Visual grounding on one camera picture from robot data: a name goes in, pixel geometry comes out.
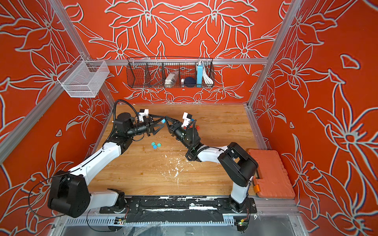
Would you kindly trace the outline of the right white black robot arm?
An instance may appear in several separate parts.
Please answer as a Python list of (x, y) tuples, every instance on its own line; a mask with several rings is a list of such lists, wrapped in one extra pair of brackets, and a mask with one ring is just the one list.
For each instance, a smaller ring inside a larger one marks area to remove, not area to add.
[(245, 209), (251, 182), (258, 170), (258, 162), (236, 142), (223, 147), (211, 147), (201, 143), (196, 121), (184, 127), (179, 120), (165, 117), (169, 133), (186, 148), (186, 159), (220, 164), (233, 182), (228, 207), (240, 213)]

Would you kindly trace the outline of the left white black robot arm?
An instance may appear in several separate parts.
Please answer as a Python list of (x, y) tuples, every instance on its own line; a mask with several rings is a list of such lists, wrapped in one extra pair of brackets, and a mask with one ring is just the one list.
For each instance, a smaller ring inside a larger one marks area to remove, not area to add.
[(130, 147), (136, 136), (156, 135), (164, 127), (164, 117), (144, 113), (117, 114), (116, 108), (114, 106), (112, 111), (112, 130), (102, 147), (82, 163), (52, 177), (49, 209), (77, 218), (90, 209), (109, 207), (122, 212), (127, 208), (123, 191), (110, 188), (91, 193), (88, 186), (103, 168)]

